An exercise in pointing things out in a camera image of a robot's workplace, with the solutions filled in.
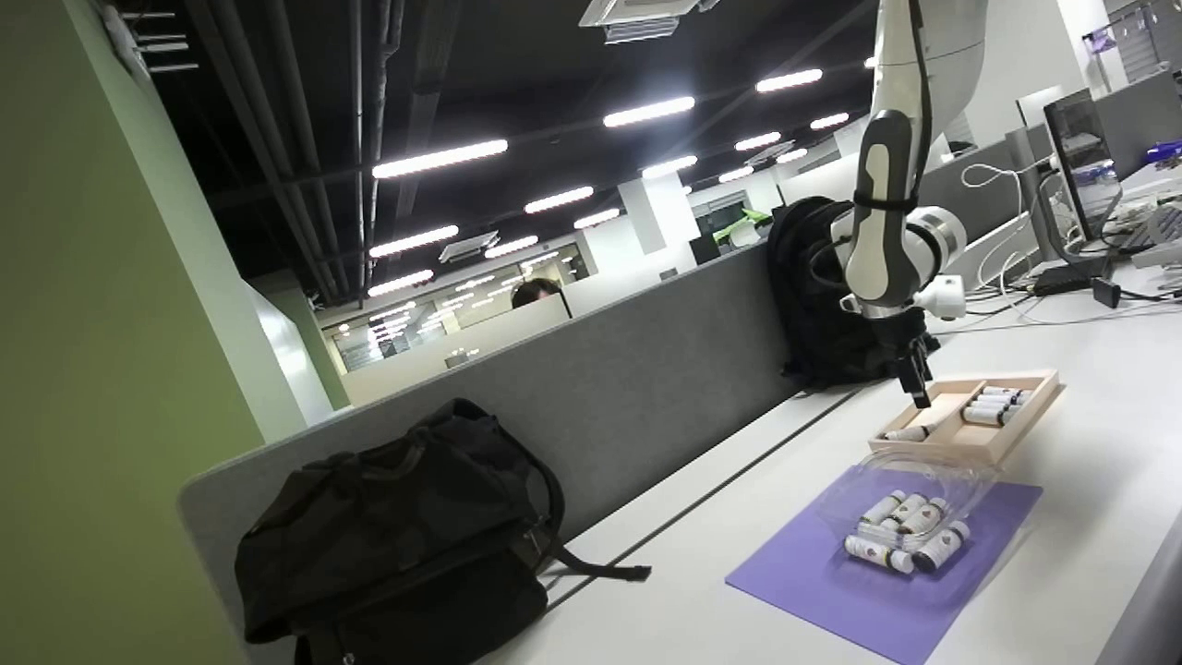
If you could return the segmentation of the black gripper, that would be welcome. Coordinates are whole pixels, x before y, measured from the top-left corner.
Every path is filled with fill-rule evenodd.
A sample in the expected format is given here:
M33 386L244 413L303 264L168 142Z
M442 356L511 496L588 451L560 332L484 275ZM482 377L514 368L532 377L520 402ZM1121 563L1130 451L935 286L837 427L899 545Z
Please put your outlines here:
M892 370L903 386L916 386L911 389L911 402L921 412L930 408L930 391L926 391L926 381L930 381L930 368L926 368L926 356L930 356L930 336L926 336L926 322L921 312L906 312L899 320L888 320L878 324L878 336L884 336L884 352L892 358Z

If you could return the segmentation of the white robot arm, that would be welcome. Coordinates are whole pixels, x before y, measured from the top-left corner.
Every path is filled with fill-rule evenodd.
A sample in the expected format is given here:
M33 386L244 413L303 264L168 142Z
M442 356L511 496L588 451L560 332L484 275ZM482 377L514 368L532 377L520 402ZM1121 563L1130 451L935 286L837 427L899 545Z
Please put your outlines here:
M892 374L930 402L930 345L916 296L965 249L965 227L921 204L937 132L984 73L991 0L877 0L873 114L852 167L852 207L830 227L845 312L873 322Z

